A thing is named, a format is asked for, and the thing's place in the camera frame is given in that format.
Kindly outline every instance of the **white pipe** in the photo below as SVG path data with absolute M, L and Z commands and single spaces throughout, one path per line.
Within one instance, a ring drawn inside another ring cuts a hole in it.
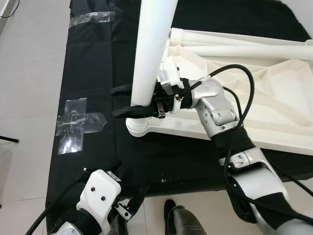
M 169 39 L 178 0 L 142 0 L 140 8 L 136 58 L 131 105 L 148 106 L 157 81 L 157 75 Z M 127 120 L 134 131 L 145 129 L 149 119 Z
M 181 28 L 171 29 L 171 40 L 189 41 L 197 43 L 210 43 L 218 45 L 264 45 L 261 43 L 249 42 L 244 40 L 212 36 L 207 34 L 190 32 Z
M 199 56 L 313 60 L 313 46 L 198 46 L 184 49 Z

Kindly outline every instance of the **black cable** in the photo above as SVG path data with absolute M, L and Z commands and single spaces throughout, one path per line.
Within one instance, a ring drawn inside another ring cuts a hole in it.
M 300 183 L 297 179 L 293 178 L 292 176 L 286 174 L 280 167 L 278 167 L 277 165 L 275 165 L 272 160 L 267 159 L 267 161 L 270 163 L 270 165 L 274 168 L 274 170 L 278 171 L 279 173 L 281 173 L 282 175 L 284 175 L 285 177 L 287 177 L 288 179 L 290 179 L 291 181 L 295 182 L 299 187 L 301 187 L 304 191 L 306 191 L 309 195 L 311 195 L 313 197 L 313 192 L 307 188 L 304 184 Z
M 39 226 L 39 224 L 42 222 L 42 220 L 46 217 L 46 215 L 50 212 L 52 207 L 54 207 L 64 196 L 68 193 L 75 185 L 81 182 L 81 179 L 75 180 L 72 184 L 70 184 L 60 195 L 59 197 L 54 200 L 42 213 L 39 215 L 39 217 L 36 219 L 36 221 L 32 224 L 32 226 L 28 229 L 28 231 L 25 233 L 25 235 L 31 235 L 36 230 L 36 228 Z
M 249 82 L 250 82 L 250 95 L 249 95 L 249 99 L 248 99 L 248 102 L 247 102 L 247 106 L 246 106 L 245 111 L 244 111 L 244 113 L 243 113 L 243 115 L 242 115 L 242 118 L 239 120 L 239 122 L 238 122 L 238 124 L 237 124 L 237 126 L 236 126 L 236 129 L 238 130 L 238 129 L 240 128 L 240 126 L 243 124 L 244 119 L 246 118 L 246 116 L 247 116 L 247 114 L 248 114 L 248 112 L 249 112 L 249 109 L 250 109 L 250 107 L 251 107 L 251 105 L 252 105 L 252 101 L 253 101 L 253 96 L 254 96 L 254 81 L 253 81 L 253 76 L 252 76 L 251 72 L 250 72 L 246 67 L 244 67 L 244 66 L 242 66 L 242 65 L 236 65 L 236 64 L 234 64 L 234 65 L 227 65 L 227 66 L 224 66 L 224 67 L 222 67 L 222 68 L 220 68 L 220 69 L 217 69 L 217 70 L 215 70 L 214 72 L 210 73 L 210 76 L 213 77 L 213 76 L 215 76 L 216 74 L 218 74 L 218 73 L 220 73 L 220 72 L 222 72 L 222 71 L 225 71 L 225 70 L 228 70 L 228 69 L 234 69 L 234 68 L 236 68 L 236 69 L 241 69 L 242 71 L 244 71 L 244 72 L 247 74 L 247 76 L 248 76 L 248 78 L 249 78 Z M 249 203 L 251 203 L 251 204 L 254 204 L 254 205 L 259 206 L 259 207 L 263 207 L 263 208 L 265 208 L 265 209 L 267 209 L 267 210 L 269 210 L 269 211 L 276 212 L 276 213 L 280 213 L 280 214 L 284 214 L 284 215 L 288 215 L 288 216 L 294 217 L 294 218 L 296 218 L 296 219 L 300 219 L 300 220 L 303 220 L 303 221 L 305 221 L 305 222 L 308 222 L 309 224 L 313 224 L 313 219 L 310 218 L 310 217 L 307 217 L 307 216 L 305 216 L 305 215 L 302 215 L 302 214 L 299 214 L 299 213 L 296 213 L 296 212 L 293 213 L 293 214 L 291 214 L 291 213 L 288 213 L 288 212 L 285 212 L 285 211 L 281 211 L 281 210 L 276 209 L 276 208 L 269 207 L 269 206 L 267 206 L 267 205 L 265 205 L 265 204 L 263 204 L 263 203 L 259 203 L 259 202 L 255 201 L 255 200 L 253 200 L 253 199 L 251 199 L 251 198 L 245 196 L 244 194 L 238 192 L 238 191 L 234 188 L 234 186 L 230 183 L 229 178 L 228 178 L 228 163 L 229 163 L 230 156 L 231 156 L 231 151 L 229 150 L 229 151 L 227 152 L 227 156 L 225 157 L 225 162 L 224 162 L 224 167 L 223 167 L 223 174 L 224 174 L 224 178 L 225 178 L 225 181 L 226 181 L 227 185 L 229 186 L 229 188 L 230 188 L 236 195 L 238 195 L 239 197 L 243 198 L 244 200 L 247 200 L 247 201 L 248 201 Z
M 14 9 L 14 11 L 12 12 L 11 15 L 9 15 L 9 16 L 0 16 L 0 18 L 10 18 L 11 16 L 13 16 L 14 13 L 15 13 L 15 11 L 18 9 L 19 5 L 20 5 L 20 0 L 18 0 L 18 4 L 17 4 L 17 6 L 15 7 L 15 9 Z
M 242 117 L 242 111 L 241 111 L 241 106 L 240 106 L 240 101 L 238 99 L 238 96 L 236 95 L 236 93 L 234 93 L 231 89 L 227 88 L 227 87 L 223 87 L 225 91 L 228 91 L 229 93 L 231 93 L 235 100 L 236 100 L 236 104 L 237 104 L 237 109 L 238 109 L 238 113 L 239 113 L 239 118 Z

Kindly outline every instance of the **black cloth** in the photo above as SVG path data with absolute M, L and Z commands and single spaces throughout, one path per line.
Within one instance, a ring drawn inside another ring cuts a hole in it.
M 132 196 L 147 180 L 151 181 L 148 195 L 223 189 L 209 141 L 158 133 L 135 138 L 125 119 L 112 117 L 113 109 L 130 104 L 129 97 L 112 98 L 110 88 L 132 82 L 140 1 L 71 2 L 71 17 L 99 11 L 115 11 L 115 21 L 84 23 L 68 31 L 58 115 L 64 113 L 67 99 L 87 97 L 87 113 L 101 112 L 108 123 L 102 132 L 84 135 L 82 152 L 58 155 L 60 138 L 54 138 L 46 205 L 84 167 L 105 168 L 115 160 L 123 162 L 118 175 L 125 185 L 124 196 Z M 310 38 L 292 11 L 275 0 L 180 0 L 172 27 L 294 41 Z M 272 150 L 264 154 L 299 179 L 313 176 L 310 156 Z M 48 230 L 63 211 L 75 206 L 82 188 L 77 186 L 51 211 Z

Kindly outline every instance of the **shoe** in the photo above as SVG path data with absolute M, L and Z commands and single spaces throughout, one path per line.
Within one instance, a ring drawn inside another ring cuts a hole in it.
M 164 204 L 165 235 L 176 234 L 174 214 L 172 211 L 175 206 L 176 203 L 172 199 L 168 199 Z

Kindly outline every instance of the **white vertical pole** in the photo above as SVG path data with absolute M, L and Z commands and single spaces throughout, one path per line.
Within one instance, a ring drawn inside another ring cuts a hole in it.
M 131 105 L 148 106 L 154 92 L 178 0 L 142 0 Z M 131 131 L 142 131 L 149 118 L 126 120 Z

